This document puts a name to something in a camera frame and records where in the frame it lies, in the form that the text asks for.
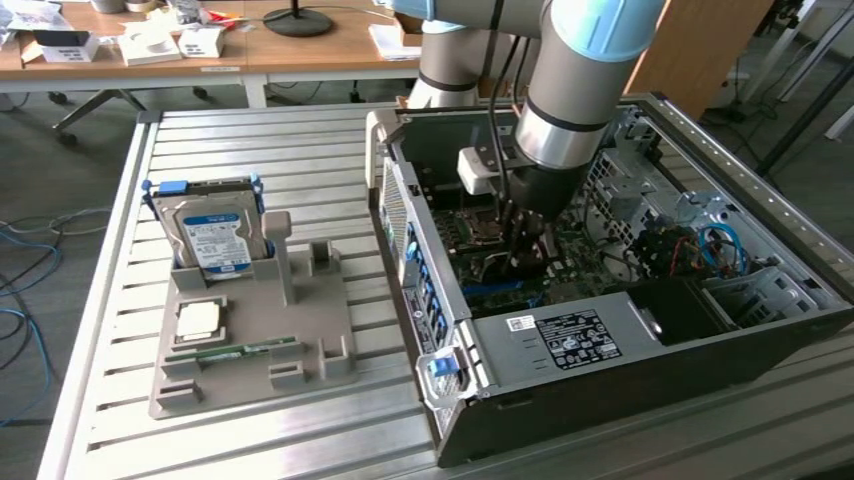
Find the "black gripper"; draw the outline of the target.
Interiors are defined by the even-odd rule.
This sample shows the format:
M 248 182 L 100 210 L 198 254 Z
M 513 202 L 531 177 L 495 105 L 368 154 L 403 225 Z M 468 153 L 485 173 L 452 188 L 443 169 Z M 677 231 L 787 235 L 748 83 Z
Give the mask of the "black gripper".
M 543 275 L 557 258 L 555 222 L 572 199 L 587 166 L 567 170 L 513 169 L 501 216 L 507 257 L 500 272 L 511 279 Z

